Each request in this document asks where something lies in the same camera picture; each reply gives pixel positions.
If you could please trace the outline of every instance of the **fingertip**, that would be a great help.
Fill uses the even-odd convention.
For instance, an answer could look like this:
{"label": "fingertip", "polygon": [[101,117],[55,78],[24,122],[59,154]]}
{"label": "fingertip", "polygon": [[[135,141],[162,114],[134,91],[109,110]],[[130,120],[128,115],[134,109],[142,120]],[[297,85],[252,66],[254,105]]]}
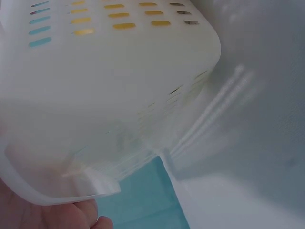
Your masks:
{"label": "fingertip", "polygon": [[105,216],[100,216],[92,229],[113,229],[113,222]]}

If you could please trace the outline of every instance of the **translucent plastic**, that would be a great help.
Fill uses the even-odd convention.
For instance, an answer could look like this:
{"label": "translucent plastic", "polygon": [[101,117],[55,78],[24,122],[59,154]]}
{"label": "translucent plastic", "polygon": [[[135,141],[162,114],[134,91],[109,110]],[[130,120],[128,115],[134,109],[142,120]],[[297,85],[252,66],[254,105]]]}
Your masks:
{"label": "translucent plastic", "polygon": [[3,10],[0,175],[25,199],[117,192],[200,116],[194,102],[221,47],[188,0],[14,0]]}

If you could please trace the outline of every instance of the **finger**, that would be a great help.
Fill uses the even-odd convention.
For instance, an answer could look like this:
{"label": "finger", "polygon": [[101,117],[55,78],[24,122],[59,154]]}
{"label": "finger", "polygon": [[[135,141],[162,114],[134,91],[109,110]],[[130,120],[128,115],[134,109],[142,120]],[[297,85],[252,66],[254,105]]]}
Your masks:
{"label": "finger", "polygon": [[74,203],[75,206],[85,215],[89,227],[92,227],[97,220],[97,204],[94,199],[84,202]]}
{"label": "finger", "polygon": [[91,229],[113,229],[113,223],[108,217],[101,216]]}

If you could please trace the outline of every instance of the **yellow slot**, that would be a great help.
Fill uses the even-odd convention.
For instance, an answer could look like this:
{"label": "yellow slot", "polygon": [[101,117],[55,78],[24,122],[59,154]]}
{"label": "yellow slot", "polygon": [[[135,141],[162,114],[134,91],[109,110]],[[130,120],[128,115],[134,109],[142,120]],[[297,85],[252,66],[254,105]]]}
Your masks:
{"label": "yellow slot", "polygon": [[95,33],[95,29],[94,28],[88,28],[88,29],[74,31],[74,34],[76,36],[83,36],[83,35],[88,35],[88,34],[92,34],[92,33]]}
{"label": "yellow slot", "polygon": [[77,10],[71,10],[71,13],[84,13],[87,12],[87,8],[77,9]]}
{"label": "yellow slot", "polygon": [[133,28],[133,27],[135,27],[135,24],[134,23],[122,23],[122,24],[113,25],[113,27],[118,30],[123,30],[123,29]]}
{"label": "yellow slot", "polygon": [[169,21],[152,21],[151,23],[154,26],[167,26],[171,24]]}
{"label": "yellow slot", "polygon": [[154,2],[140,2],[139,5],[140,6],[156,6],[157,3],[154,3]]}
{"label": "yellow slot", "polygon": [[160,15],[163,14],[162,11],[146,11],[145,12],[146,15]]}
{"label": "yellow slot", "polygon": [[123,8],[123,4],[115,4],[115,5],[106,5],[104,6],[105,9],[114,9],[114,8]]}
{"label": "yellow slot", "polygon": [[71,21],[71,23],[73,24],[77,24],[77,23],[84,23],[84,22],[90,22],[91,18],[77,18]]}
{"label": "yellow slot", "polygon": [[84,3],[85,3],[85,1],[75,1],[75,2],[72,2],[72,5],[75,6],[75,5],[81,5]]}
{"label": "yellow slot", "polygon": [[123,17],[128,17],[129,13],[112,13],[109,14],[108,17],[110,18],[123,18]]}

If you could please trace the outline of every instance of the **curved plastic edge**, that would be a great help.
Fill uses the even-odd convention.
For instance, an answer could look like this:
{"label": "curved plastic edge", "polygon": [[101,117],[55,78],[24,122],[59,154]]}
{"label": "curved plastic edge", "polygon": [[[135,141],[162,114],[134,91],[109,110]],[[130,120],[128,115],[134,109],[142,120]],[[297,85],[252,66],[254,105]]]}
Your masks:
{"label": "curved plastic edge", "polygon": [[108,196],[121,191],[120,185],[117,181],[101,175],[99,179],[104,179],[102,185],[99,185],[98,194],[81,197],[68,198],[53,198],[46,196],[32,188],[14,169],[11,162],[5,156],[5,150],[8,145],[6,137],[0,138],[0,178],[2,181],[17,195],[33,204],[47,206],[57,205],[63,203],[80,202],[88,199]]}

